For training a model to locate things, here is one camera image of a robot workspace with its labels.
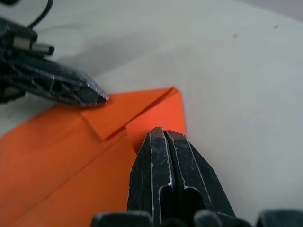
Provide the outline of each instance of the black cable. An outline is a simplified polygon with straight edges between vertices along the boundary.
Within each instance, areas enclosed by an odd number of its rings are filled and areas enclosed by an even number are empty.
[[[33,29],[34,26],[36,26],[48,14],[48,12],[51,9],[52,5],[53,5],[53,0],[48,0],[47,1],[47,5],[46,5],[45,9],[43,10],[43,12],[40,14],[40,16],[38,16],[38,18],[36,20],[34,20],[27,27]]]

